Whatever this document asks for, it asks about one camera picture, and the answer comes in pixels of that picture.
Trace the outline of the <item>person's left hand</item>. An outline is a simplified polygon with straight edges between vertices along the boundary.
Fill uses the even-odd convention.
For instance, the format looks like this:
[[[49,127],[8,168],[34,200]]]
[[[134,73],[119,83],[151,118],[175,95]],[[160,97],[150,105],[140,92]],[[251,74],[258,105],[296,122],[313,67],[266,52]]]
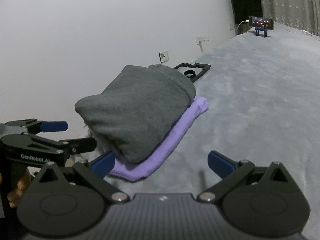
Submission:
[[[7,195],[7,199],[9,201],[10,207],[13,208],[19,205],[23,195],[25,194],[30,184],[31,184],[31,176],[29,171],[27,170],[25,175],[17,182],[16,189],[12,190]]]

